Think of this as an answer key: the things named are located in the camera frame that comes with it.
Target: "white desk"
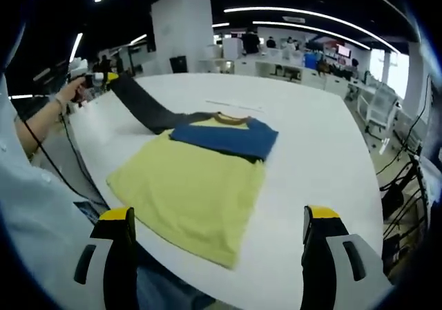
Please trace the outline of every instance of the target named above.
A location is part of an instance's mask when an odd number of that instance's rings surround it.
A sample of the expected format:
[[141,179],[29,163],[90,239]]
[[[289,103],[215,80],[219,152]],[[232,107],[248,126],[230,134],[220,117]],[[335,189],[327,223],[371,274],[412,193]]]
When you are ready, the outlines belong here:
[[201,59],[200,63],[206,65],[206,68],[201,68],[202,72],[215,72],[215,68],[210,65],[216,64],[225,64],[226,62],[233,62],[235,64],[234,73],[237,75],[248,75],[252,77],[270,77],[270,67],[275,67],[277,65],[283,67],[296,68],[299,70],[301,74],[300,84],[316,89],[325,90],[331,93],[335,93],[340,96],[342,99],[345,98],[347,93],[349,92],[349,85],[353,87],[357,87],[360,89],[361,93],[369,93],[370,95],[374,95],[376,92],[375,88],[366,86],[360,80],[352,79],[351,81],[347,81],[346,79],[338,78],[330,74],[319,75],[316,70],[312,70],[311,68],[306,68],[302,66],[302,57],[299,59],[286,60],[276,57],[270,56],[262,56],[262,55],[249,55],[243,58],[239,58],[236,60],[224,59],[224,58],[215,58],[215,59]]
[[[382,207],[363,136],[343,101],[321,90],[258,77],[176,74],[139,78],[175,112],[217,111],[256,117],[280,132],[234,270],[192,255],[137,222],[140,244],[199,290],[241,309],[299,309],[304,206],[334,209],[350,233],[381,255]],[[207,100],[237,106],[211,104]],[[258,110],[243,110],[261,107]],[[113,93],[71,118],[87,169],[111,208],[121,202],[106,176],[155,136]]]

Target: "blue t-shirt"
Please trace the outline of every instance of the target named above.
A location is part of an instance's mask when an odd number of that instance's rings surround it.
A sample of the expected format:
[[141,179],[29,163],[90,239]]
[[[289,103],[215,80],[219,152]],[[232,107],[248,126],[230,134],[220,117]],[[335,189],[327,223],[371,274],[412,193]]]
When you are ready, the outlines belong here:
[[181,125],[170,136],[175,141],[202,148],[266,160],[278,132],[253,118],[247,121],[247,127],[249,129]]

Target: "yellow t-shirt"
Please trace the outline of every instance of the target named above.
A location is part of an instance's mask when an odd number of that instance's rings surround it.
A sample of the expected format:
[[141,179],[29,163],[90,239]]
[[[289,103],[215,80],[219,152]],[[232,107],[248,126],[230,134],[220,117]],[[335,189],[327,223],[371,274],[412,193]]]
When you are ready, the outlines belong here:
[[[227,126],[214,119],[196,124]],[[264,180],[264,165],[170,140],[171,132],[145,144],[108,176],[108,185],[158,235],[231,268]]]

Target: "computer monitor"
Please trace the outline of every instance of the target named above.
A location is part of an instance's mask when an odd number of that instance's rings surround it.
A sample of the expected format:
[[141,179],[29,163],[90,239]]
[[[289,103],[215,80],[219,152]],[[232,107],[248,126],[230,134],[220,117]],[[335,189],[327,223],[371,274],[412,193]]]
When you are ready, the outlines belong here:
[[350,58],[352,56],[352,51],[349,48],[346,48],[346,47],[338,44],[338,55],[341,55],[346,58]]

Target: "black ceiling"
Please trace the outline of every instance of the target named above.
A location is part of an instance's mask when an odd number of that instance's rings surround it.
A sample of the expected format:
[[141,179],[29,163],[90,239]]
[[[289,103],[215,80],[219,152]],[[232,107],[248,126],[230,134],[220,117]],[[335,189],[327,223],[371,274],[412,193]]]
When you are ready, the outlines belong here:
[[[150,5],[157,0],[33,0],[35,11],[28,21],[22,44],[8,69],[8,82],[15,95],[29,93],[25,85],[39,72],[69,58],[78,32],[84,36],[77,55],[90,58],[98,51],[128,43],[146,33],[153,40]],[[363,33],[313,16],[284,12],[239,12],[225,14],[225,8],[280,6],[324,13],[344,19],[382,37],[414,41],[409,23],[381,0],[211,0],[213,22],[248,26],[253,20],[284,21],[283,15],[306,18],[307,26],[318,27],[352,39],[367,39]],[[401,0],[390,0],[403,10]],[[406,51],[405,43],[392,43]],[[373,47],[385,46],[375,43]]]

